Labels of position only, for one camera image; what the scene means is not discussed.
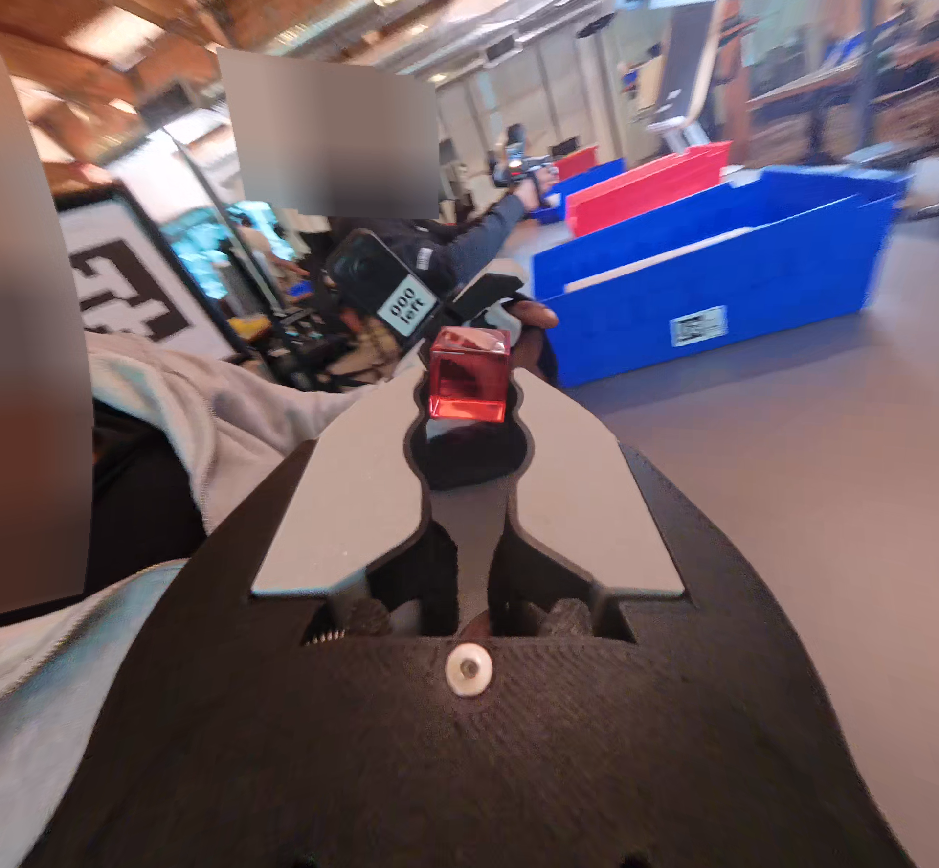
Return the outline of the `framed marker sign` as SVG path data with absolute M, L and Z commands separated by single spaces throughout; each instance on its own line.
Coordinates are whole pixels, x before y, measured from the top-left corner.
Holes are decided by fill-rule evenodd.
M 250 350 L 121 183 L 53 197 L 85 329 L 236 365 Z

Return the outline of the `grey desk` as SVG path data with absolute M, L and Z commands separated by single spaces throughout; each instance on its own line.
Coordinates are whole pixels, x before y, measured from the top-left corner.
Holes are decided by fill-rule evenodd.
M 872 304 L 569 391 L 734 542 L 824 679 L 875 801 L 938 861 L 937 220 Z

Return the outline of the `blue plastic bin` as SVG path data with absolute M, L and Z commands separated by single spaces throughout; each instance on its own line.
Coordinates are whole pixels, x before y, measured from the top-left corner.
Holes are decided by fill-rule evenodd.
M 734 188 L 745 209 L 754 211 L 754 224 L 760 225 L 850 197 L 862 206 L 886 201 L 891 217 L 895 217 L 908 194 L 910 180 L 907 173 L 895 170 L 772 165 L 739 169 L 724 176 L 721 183 Z
M 626 158 L 598 164 L 591 169 L 567 179 L 560 180 L 546 196 L 546 204 L 537 208 L 530 218 L 541 226 L 550 226 L 566 221 L 568 196 L 587 190 L 604 181 L 622 175 L 628 170 Z

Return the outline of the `red translucent cube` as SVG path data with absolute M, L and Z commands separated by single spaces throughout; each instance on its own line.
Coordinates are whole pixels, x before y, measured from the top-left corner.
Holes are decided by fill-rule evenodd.
M 429 416 L 500 425 L 506 416 L 511 337 L 507 331 L 445 326 L 429 353 Z

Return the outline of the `person's left forearm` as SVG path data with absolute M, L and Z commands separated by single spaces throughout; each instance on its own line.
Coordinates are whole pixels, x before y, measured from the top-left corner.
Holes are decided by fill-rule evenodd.
M 320 438 L 360 399 L 417 367 L 406 359 L 389 379 L 347 393 L 299 392 L 134 334 L 86 332 L 85 338 L 92 396 L 168 439 L 206 534 L 301 443 Z

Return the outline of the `blue bin white tag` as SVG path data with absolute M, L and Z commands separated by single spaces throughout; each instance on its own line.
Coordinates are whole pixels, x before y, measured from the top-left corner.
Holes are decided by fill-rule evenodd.
M 894 220 L 891 197 L 845 197 L 736 227 L 536 298 L 559 385 L 574 388 L 725 345 L 856 314 Z

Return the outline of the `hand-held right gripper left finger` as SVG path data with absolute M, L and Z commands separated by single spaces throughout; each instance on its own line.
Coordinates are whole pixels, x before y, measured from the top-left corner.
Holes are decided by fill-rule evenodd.
M 315 443 L 252 581 L 258 598 L 324 598 L 350 627 L 366 599 L 389 613 L 420 604 L 414 627 L 449 635 L 459 619 L 455 545 L 431 517 L 411 453 L 425 422 L 425 371 L 405 371 L 358 399 Z

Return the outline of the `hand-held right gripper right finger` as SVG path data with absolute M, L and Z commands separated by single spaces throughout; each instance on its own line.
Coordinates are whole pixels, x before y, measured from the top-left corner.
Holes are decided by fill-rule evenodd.
M 580 404 L 513 373 L 525 456 L 488 576 L 494 635 L 632 635 L 621 603 L 677 602 L 686 585 L 618 440 Z

